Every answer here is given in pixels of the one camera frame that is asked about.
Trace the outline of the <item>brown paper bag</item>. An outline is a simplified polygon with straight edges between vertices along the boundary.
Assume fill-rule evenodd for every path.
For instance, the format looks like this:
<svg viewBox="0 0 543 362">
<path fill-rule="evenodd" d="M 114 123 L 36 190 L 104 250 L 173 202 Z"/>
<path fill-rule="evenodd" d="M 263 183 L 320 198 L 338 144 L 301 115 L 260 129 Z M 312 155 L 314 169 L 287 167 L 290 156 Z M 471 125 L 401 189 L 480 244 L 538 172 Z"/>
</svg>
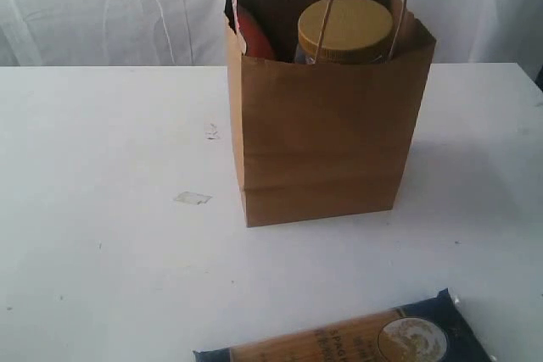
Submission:
<svg viewBox="0 0 543 362">
<path fill-rule="evenodd" d="M 298 19 L 318 1 L 239 0 L 273 47 L 267 60 L 242 55 L 225 0 L 232 148 L 249 227 L 394 206 L 435 38 L 406 0 L 373 0 L 395 25 L 384 58 L 297 64 Z"/>
</svg>

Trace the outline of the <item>brown red paper pouch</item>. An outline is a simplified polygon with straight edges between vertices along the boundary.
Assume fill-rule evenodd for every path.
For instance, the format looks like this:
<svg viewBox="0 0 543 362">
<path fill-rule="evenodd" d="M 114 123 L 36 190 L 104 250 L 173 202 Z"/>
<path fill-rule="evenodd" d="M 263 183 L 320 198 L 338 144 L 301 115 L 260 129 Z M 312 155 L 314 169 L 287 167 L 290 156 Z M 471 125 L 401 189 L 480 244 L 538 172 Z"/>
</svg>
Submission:
<svg viewBox="0 0 543 362">
<path fill-rule="evenodd" d="M 232 0 L 232 11 L 242 55 L 275 60 L 276 54 L 273 47 L 252 13 L 244 8 L 239 0 Z"/>
</svg>

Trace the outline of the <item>nut jar gold lid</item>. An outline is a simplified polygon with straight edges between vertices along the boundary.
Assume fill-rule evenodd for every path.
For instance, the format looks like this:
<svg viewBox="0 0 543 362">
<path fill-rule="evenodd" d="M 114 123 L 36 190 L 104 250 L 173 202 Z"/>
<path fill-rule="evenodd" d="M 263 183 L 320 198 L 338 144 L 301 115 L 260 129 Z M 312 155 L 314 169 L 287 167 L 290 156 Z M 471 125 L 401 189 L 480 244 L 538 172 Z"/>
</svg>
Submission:
<svg viewBox="0 0 543 362">
<path fill-rule="evenodd" d="M 392 14 L 373 0 L 333 0 L 326 25 L 328 0 L 307 7 L 298 19 L 298 44 L 294 61 L 371 64 L 385 57 L 392 41 Z"/>
</svg>

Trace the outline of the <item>spaghetti packet dark blue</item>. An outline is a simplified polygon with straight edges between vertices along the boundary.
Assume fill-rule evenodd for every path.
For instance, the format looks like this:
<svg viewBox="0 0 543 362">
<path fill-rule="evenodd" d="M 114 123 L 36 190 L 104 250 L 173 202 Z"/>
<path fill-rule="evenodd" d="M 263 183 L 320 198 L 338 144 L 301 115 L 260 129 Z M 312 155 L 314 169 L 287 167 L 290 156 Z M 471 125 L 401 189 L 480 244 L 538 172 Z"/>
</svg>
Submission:
<svg viewBox="0 0 543 362">
<path fill-rule="evenodd" d="M 312 330 L 208 351 L 196 361 L 491 361 L 447 289 Z"/>
</svg>

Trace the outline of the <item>clear tape scrap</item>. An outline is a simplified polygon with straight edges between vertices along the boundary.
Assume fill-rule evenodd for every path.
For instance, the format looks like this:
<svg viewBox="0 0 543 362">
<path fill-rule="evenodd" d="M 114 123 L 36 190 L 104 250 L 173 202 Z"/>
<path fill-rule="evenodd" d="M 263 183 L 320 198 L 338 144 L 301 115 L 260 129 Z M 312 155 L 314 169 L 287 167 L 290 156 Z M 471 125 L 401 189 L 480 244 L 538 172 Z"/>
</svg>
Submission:
<svg viewBox="0 0 543 362">
<path fill-rule="evenodd" d="M 174 197 L 174 201 L 190 205 L 202 205 L 208 203 L 212 199 L 209 195 L 204 195 L 196 192 L 181 192 Z"/>
</svg>

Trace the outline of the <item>white backdrop curtain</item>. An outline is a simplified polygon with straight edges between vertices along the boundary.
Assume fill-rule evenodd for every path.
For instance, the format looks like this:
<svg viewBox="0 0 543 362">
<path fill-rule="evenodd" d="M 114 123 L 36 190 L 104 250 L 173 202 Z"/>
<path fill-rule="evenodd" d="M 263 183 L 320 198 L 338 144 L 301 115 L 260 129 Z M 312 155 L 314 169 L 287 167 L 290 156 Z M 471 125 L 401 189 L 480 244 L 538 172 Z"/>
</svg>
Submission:
<svg viewBox="0 0 543 362">
<path fill-rule="evenodd" d="M 222 65 L 225 0 L 1 0 L 1 63 Z M 542 65 L 542 0 L 408 0 L 439 63 Z"/>
</svg>

